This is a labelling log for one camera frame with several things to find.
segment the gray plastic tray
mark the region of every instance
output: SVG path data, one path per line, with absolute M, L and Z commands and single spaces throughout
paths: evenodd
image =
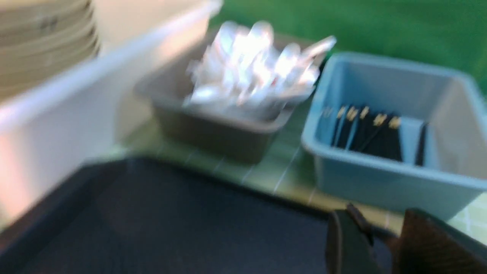
M 286 107 L 276 117 L 263 121 L 238 119 L 182 106 L 184 97 L 194 87 L 187 74 L 188 65 L 192 60 L 203 57 L 215 35 L 216 31 L 209 32 L 203 41 L 142 79 L 135 92 L 151 101 L 162 131 L 168 137 L 237 161 L 257 163 L 273 136 L 288 122 L 294 107 Z M 275 37 L 275 47 L 279 50 L 291 42 L 302 47 L 310 44 L 291 37 Z
M 402 116 L 404 163 L 330 147 L 338 109 L 367 104 Z M 333 55 L 302 135 L 319 188 L 403 212 L 449 219 L 487 191 L 487 128 L 475 81 L 461 72 L 358 53 Z M 430 123 L 425 167 L 414 166 L 420 126 Z

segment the green surface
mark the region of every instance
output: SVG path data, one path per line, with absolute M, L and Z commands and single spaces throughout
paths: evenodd
M 486 0 L 225 0 L 213 26 L 267 20 L 276 32 L 456 68 L 487 93 Z
M 344 208 L 349 202 L 316 188 L 313 158 L 300 147 L 300 136 L 308 104 L 294 112 L 283 131 L 272 143 L 261 163 L 242 165 L 223 156 L 208 154 L 195 147 L 165 137 L 155 119 L 149 121 L 124 143 L 115 147 L 108 159 L 128 154 L 152 155 L 199 170 L 249 188 L 277 195 L 325 211 Z M 372 223 L 400 232 L 400 214 L 354 203 Z M 487 194 L 483 194 L 450 224 L 487 244 Z

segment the white plastic bin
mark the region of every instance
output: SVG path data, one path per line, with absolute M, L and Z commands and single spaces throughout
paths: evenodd
M 150 110 L 133 98 L 135 83 L 201 40 L 221 5 L 200 1 L 107 55 L 0 105 L 3 222 L 15 220 L 80 164 L 146 121 Z

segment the container rim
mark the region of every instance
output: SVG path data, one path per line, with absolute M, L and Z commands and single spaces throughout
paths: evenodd
M 331 84 L 331 78 L 333 75 L 333 71 L 336 69 L 336 66 L 339 62 L 343 62 L 344 59 L 354 58 L 355 62 L 367 62 L 370 59 L 374 59 L 374 63 L 378 63 L 379 65 L 383 65 L 385 67 L 393 67 L 393 68 L 401 68 L 411 70 L 413 69 L 412 66 L 417 66 L 421 64 L 424 66 L 423 68 L 426 69 L 427 72 L 432 74 L 438 74 L 439 70 L 441 70 L 442 75 L 445 75 L 445 72 L 452 77 L 460 77 L 462 78 L 467 85 L 469 85 L 472 89 L 478 90 L 478 86 L 476 85 L 473 78 L 465 73 L 456 71 L 454 69 L 443 68 L 434 65 L 423 64 L 415 61 L 408 61 L 402 59 L 396 59 L 391 57 L 382 57 L 382 56 L 375 56 L 369 54 L 360 54 L 360 53 L 353 53 L 353 52 L 345 52 L 345 53 L 338 53 L 334 54 L 328 60 L 325 69 L 322 73 L 322 78 L 318 84 L 318 89 L 315 92 L 315 96 L 313 98 L 311 109 L 308 114 L 308 117 L 305 122 L 304 130 L 301 135 L 301 143 L 303 148 L 311 154 L 314 154 L 319 157 L 332 157 L 336 160 L 365 166 L 377 170 L 386 170 L 388 172 L 395 172 L 400 173 L 403 175 L 413 176 L 413 177 L 422 177 L 434 181 L 439 181 L 442 183 L 447 183 L 451 185 L 457 185 L 460 187 L 468 187 L 477 189 L 480 191 L 487 191 L 487 180 L 475 178 L 475 177 L 468 177 L 464 175 L 458 174 L 451 174 L 442 171 L 436 170 L 429 170 L 424 168 L 419 168 L 415 166 L 408 166 L 404 163 L 399 163 L 389 159 L 382 159 L 375 156 L 370 155 L 363 155 L 358 152 L 353 151 L 343 151 L 337 148 L 331 148 L 328 145 L 321 144 L 316 139 L 317 128 L 319 125 L 319 120 L 321 115 L 323 114 L 323 102 L 326 98 L 328 93 L 328 86 Z M 395 60 L 394 65 L 390 63 L 390 60 Z M 467 92 L 469 103 L 472 105 L 473 110 L 476 114 L 477 123 L 479 123 L 480 128 L 482 129 L 484 142 L 487 146 L 487 124 L 482 121 L 484 117 L 486 117 L 486 111 L 480 102 L 481 98 L 480 95 L 474 92 Z

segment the plastic bin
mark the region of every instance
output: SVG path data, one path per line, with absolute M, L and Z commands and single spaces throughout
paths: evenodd
M 0 104 L 0 219 L 10 223 L 150 118 L 146 74 L 201 40 L 222 1 L 200 1 L 101 57 Z
M 330 147 L 337 110 L 348 104 L 402 116 L 403 163 Z M 449 219 L 487 190 L 484 114 L 477 85 L 461 72 L 341 53 L 326 65 L 302 143 L 315 156 L 322 191 L 393 211 L 419 207 Z M 413 159 L 423 121 L 430 130 L 421 168 Z
M 209 32 L 204 41 L 143 79 L 136 85 L 135 92 L 150 99 L 163 133 L 170 138 L 240 162 L 257 163 L 273 136 L 288 122 L 293 107 L 284 108 L 269 120 L 245 120 L 182 106 L 183 99 L 194 88 L 187 73 L 188 65 L 203 57 L 215 35 L 216 31 Z M 309 45 L 286 36 L 275 37 L 277 49 L 283 49 L 290 42 L 298 42 L 302 47 Z

